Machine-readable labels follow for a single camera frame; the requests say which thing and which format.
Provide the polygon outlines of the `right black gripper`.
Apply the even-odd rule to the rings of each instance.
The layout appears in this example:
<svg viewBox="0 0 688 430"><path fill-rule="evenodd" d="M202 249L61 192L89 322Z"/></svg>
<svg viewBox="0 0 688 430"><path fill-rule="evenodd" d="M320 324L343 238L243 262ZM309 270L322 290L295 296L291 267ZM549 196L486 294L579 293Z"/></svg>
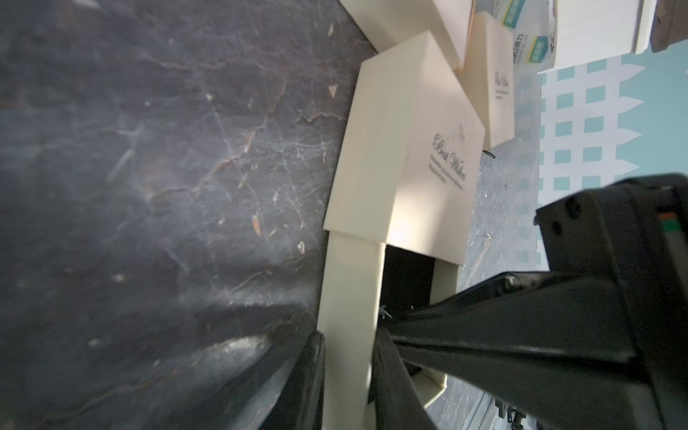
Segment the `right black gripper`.
<svg viewBox="0 0 688 430"><path fill-rule="evenodd" d="M535 222L559 273L503 273L389 322L401 356L553 429L685 429L686 176L581 191Z"/></svg>

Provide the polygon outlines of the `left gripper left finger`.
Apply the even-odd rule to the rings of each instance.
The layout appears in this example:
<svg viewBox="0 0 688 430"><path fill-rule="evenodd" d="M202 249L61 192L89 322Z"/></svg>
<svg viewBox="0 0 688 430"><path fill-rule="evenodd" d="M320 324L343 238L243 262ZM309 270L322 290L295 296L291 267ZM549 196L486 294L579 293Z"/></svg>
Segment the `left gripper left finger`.
<svg viewBox="0 0 688 430"><path fill-rule="evenodd" d="M325 341L314 331L260 429L321 430L324 411Z"/></svg>

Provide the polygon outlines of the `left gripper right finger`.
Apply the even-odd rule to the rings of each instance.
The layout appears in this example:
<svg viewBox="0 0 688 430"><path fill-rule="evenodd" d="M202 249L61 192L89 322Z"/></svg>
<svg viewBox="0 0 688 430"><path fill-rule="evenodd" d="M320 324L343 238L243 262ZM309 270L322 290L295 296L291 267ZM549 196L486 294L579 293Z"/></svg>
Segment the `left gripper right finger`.
<svg viewBox="0 0 688 430"><path fill-rule="evenodd" d="M374 408L377 429L436 429L417 398L390 333L378 328L374 340Z"/></svg>

